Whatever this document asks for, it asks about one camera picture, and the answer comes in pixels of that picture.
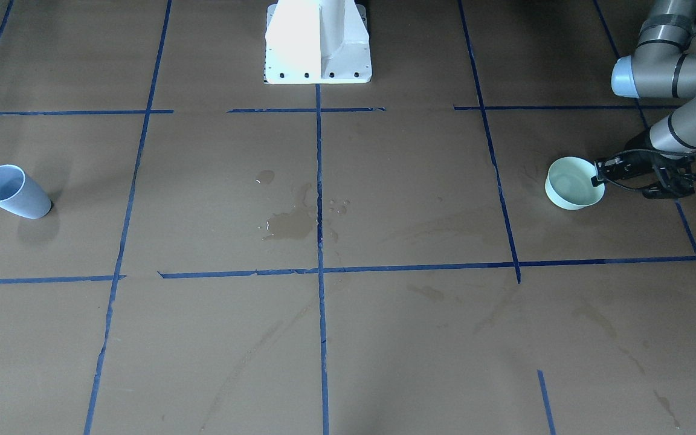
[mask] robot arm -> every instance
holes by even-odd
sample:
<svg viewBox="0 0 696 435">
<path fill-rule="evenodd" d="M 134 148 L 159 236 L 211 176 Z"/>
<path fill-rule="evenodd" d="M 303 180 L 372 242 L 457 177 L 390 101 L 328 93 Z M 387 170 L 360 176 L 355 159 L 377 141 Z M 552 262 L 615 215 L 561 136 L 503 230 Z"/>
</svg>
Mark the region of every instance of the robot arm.
<svg viewBox="0 0 696 435">
<path fill-rule="evenodd" d="M 695 21 L 696 0 L 657 0 L 635 54 L 617 61 L 611 75 L 615 94 L 691 101 L 628 141 L 625 151 L 597 159 L 593 185 L 654 173 L 658 181 L 640 189 L 646 198 L 694 193 L 694 156 L 687 154 L 696 152 L 696 54 L 683 52 Z"/>
</svg>

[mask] tipped over cup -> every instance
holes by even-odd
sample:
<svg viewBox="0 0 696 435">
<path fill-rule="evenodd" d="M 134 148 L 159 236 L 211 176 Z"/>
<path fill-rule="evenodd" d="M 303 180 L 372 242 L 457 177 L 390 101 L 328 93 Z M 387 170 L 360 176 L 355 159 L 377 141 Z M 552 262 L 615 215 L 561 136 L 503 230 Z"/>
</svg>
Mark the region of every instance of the tipped over cup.
<svg viewBox="0 0 696 435">
<path fill-rule="evenodd" d="M 15 165 L 0 166 L 0 208 L 23 218 L 41 218 L 53 206 L 47 193 Z"/>
<path fill-rule="evenodd" d="M 549 167 L 544 189 L 558 207 L 578 210 L 589 207 L 603 198 L 605 186 L 594 187 L 591 179 L 597 174 L 596 166 L 578 157 L 563 157 Z"/>
</svg>

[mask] water spill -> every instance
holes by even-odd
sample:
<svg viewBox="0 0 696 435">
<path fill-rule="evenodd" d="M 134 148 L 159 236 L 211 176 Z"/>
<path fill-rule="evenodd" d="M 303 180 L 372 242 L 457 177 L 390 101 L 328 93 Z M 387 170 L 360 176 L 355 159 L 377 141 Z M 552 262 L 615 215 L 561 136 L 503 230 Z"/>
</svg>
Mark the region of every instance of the water spill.
<svg viewBox="0 0 696 435">
<path fill-rule="evenodd" d="M 517 295 L 518 291 L 520 291 L 520 287 L 518 286 L 511 286 L 510 289 L 505 290 L 503 297 L 499 303 L 495 304 L 491 314 L 489 314 L 486 319 L 480 320 L 476 325 L 474 325 L 472 334 L 480 333 L 480 331 L 486 326 L 495 326 L 495 322 L 497 322 L 501 316 L 503 316 L 503 314 L 508 310 L 509 306 L 514 302 L 514 297 Z"/>
<path fill-rule="evenodd" d="M 434 302 L 442 302 L 445 300 L 445 294 L 429 286 L 416 287 L 410 284 L 407 286 L 407 290 L 413 292 L 414 294 L 424 295 L 426 298 L 433 300 Z"/>
<path fill-rule="evenodd" d="M 484 231 L 477 225 L 486 213 L 492 212 L 489 207 L 484 209 L 469 209 L 459 213 L 440 217 L 431 221 L 409 226 L 398 231 L 391 232 L 388 237 L 381 240 L 388 242 L 393 239 L 407 240 L 411 244 L 417 242 L 445 242 L 454 237 L 479 237 L 483 245 L 496 246 L 506 244 L 506 235 L 500 237 L 498 231 Z"/>
<path fill-rule="evenodd" d="M 270 234 L 262 237 L 262 240 L 302 240 L 313 231 L 315 219 L 311 216 L 312 207 L 307 207 L 305 204 L 305 198 L 310 188 L 310 183 L 300 187 L 292 212 L 274 214 L 268 219 L 266 229 L 270 231 Z"/>
<path fill-rule="evenodd" d="M 624 355 L 627 356 L 627 358 L 630 358 L 630 361 L 635 363 L 636 367 L 638 368 L 638 372 L 640 372 L 641 375 L 646 374 L 646 369 L 643 368 L 643 364 L 641 364 L 640 361 L 638 361 L 636 357 L 634 357 L 633 354 L 630 353 L 629 350 L 624 349 L 624 347 L 622 346 L 618 346 L 618 348 L 620 352 L 624 353 Z"/>
<path fill-rule="evenodd" d="M 233 371 L 230 372 L 226 378 L 224 378 L 224 382 L 222 382 L 222 385 L 220 385 L 216 396 L 213 398 L 213 402 L 211 402 L 209 411 L 207 415 L 205 415 L 204 421 L 202 421 L 201 432 L 205 430 L 205 425 L 211 421 L 213 416 L 218 414 L 218 412 L 221 410 L 227 396 L 237 387 L 238 383 L 240 382 L 240 377 L 243 375 L 243 371 L 246 369 L 246 366 L 248 366 L 249 361 L 254 359 L 254 356 L 257 355 L 257 352 L 259 352 L 263 346 L 265 346 L 265 343 L 276 335 L 276 331 L 279 330 L 283 323 L 284 322 L 282 322 L 282 320 L 279 320 L 276 322 L 276 324 L 268 328 L 265 335 L 263 335 L 262 338 L 260 338 L 251 349 L 246 351 L 243 358 L 241 358 L 240 361 L 235 364 Z"/>
<path fill-rule="evenodd" d="M 259 184 L 270 184 L 273 182 L 274 177 L 276 177 L 276 173 L 273 171 L 262 171 L 257 174 L 257 182 L 259 182 Z"/>
<path fill-rule="evenodd" d="M 329 207 L 329 212 L 337 214 L 346 214 L 348 212 L 348 208 L 346 207 L 348 204 L 350 204 L 350 201 L 348 200 L 343 201 L 343 205 L 338 205 L 337 201 L 335 200 L 329 200 L 329 205 L 334 206 Z"/>
<path fill-rule="evenodd" d="M 591 322 L 594 322 L 597 324 L 599 327 L 603 328 L 605 333 L 612 339 L 616 340 L 616 328 L 614 325 L 611 324 L 611 322 L 592 305 L 590 305 L 589 302 L 586 300 L 583 301 L 584 305 L 581 306 L 580 308 L 574 309 L 572 311 L 571 315 L 574 318 L 578 318 L 580 316 L 587 317 Z"/>
<path fill-rule="evenodd" d="M 676 429 L 680 429 L 682 425 L 678 422 L 678 419 L 676 418 L 676 415 L 673 413 L 673 410 L 671 410 L 671 401 L 669 401 L 666 397 L 660 396 L 660 393 L 657 393 L 657 390 L 654 390 L 654 397 L 656 397 L 657 402 L 660 402 L 660 405 L 662 405 L 662 407 L 665 408 L 666 411 L 668 411 L 668 414 L 671 417 L 673 417 L 673 424 L 675 425 Z"/>
</svg>

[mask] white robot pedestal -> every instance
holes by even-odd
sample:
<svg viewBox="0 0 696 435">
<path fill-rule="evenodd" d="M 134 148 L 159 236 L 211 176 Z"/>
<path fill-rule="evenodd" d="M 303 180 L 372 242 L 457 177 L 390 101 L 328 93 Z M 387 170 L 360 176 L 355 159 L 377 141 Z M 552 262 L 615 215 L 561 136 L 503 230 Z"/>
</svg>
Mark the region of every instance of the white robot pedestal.
<svg viewBox="0 0 696 435">
<path fill-rule="evenodd" d="M 268 8 L 265 81 L 367 83 L 367 11 L 353 0 L 279 0 Z"/>
</svg>

